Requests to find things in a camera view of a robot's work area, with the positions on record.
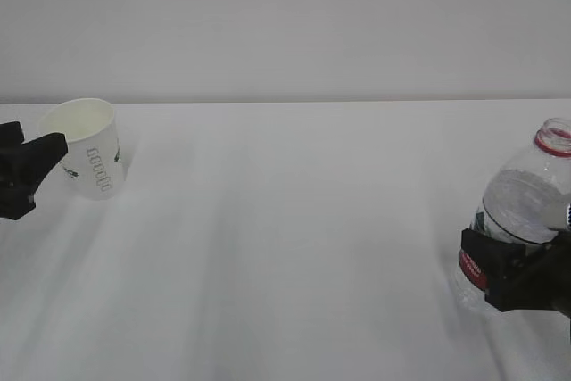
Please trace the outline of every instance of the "white wall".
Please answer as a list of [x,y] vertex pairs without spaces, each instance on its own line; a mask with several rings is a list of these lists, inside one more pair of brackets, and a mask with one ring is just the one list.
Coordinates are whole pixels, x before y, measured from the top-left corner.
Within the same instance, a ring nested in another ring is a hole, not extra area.
[[0,102],[569,94],[571,0],[0,0]]

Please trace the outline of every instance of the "red label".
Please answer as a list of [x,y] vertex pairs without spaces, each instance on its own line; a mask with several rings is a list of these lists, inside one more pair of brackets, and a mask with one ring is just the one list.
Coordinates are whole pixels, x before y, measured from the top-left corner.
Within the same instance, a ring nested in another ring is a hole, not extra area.
[[485,290],[488,284],[485,274],[463,250],[458,253],[458,263],[468,280],[478,289]]

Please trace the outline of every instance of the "water bottle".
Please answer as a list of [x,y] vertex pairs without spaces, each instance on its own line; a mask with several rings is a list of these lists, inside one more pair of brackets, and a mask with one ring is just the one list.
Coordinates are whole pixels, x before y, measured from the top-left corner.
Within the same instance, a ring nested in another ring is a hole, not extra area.
[[[546,120],[533,143],[490,181],[470,227],[499,241],[524,244],[532,253],[557,234],[542,224],[542,210],[570,193],[571,120]],[[484,300],[486,281],[460,249],[452,276],[460,304],[482,314],[498,312]]]

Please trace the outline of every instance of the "water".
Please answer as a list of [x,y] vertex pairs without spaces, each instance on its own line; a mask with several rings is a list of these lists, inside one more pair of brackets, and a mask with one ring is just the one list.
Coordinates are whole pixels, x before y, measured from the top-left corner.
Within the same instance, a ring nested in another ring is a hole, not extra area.
[[[532,173],[501,171],[485,189],[483,207],[476,212],[472,228],[500,241],[526,244],[531,252],[557,234],[542,224],[541,212],[561,196],[556,187]],[[462,306],[481,314],[498,312],[484,300],[484,292],[468,280],[458,263],[452,274],[452,288]]]

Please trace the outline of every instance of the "printed text on cup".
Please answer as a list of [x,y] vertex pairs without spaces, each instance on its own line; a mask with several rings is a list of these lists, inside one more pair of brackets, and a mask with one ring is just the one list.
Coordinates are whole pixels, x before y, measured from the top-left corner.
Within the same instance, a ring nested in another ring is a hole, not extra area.
[[97,179],[95,183],[97,186],[99,186],[101,192],[105,192],[111,189],[113,187],[111,178],[107,176],[107,171],[105,171],[103,160],[101,159],[101,156],[99,156],[99,150],[95,147],[87,149],[87,158],[89,158],[89,163],[93,167],[93,172],[95,173],[95,178]]

